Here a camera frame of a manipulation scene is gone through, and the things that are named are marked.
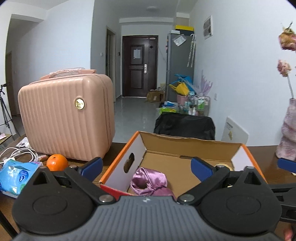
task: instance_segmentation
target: pink suitcase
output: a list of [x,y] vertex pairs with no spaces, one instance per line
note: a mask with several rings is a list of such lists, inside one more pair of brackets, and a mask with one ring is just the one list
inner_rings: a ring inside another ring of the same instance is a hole
[[113,84],[95,70],[77,73],[47,75],[20,89],[25,132],[37,152],[84,161],[103,158],[115,134]]

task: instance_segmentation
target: gold logo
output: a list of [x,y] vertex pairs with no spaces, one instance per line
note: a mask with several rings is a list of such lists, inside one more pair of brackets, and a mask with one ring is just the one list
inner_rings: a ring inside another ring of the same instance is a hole
[[77,99],[75,106],[77,109],[82,110],[84,108],[84,101],[82,99]]

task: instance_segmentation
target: ceiling light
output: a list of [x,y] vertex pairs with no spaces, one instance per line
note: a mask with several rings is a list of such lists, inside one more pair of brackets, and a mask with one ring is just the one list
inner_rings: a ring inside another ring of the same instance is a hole
[[155,6],[150,6],[150,7],[148,7],[146,10],[147,10],[147,11],[150,11],[150,12],[156,12],[156,11],[158,10],[158,8],[155,7]]

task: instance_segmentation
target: gray refrigerator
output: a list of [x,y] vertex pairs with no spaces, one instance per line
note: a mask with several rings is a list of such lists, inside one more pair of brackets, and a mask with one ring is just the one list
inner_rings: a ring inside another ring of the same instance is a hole
[[184,36],[186,41],[180,46],[177,46],[173,40],[178,36],[180,35],[168,34],[165,99],[172,102],[177,102],[177,94],[168,85],[178,80],[178,77],[176,77],[175,74],[190,76],[193,80],[194,73],[194,63],[191,68],[192,59],[190,60],[189,67],[187,67],[192,37]]

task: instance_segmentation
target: orange fruit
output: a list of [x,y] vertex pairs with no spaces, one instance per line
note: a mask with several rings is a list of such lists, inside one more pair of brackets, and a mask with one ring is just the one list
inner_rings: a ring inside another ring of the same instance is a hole
[[51,171],[63,171],[69,164],[63,155],[54,154],[47,159],[46,166]]

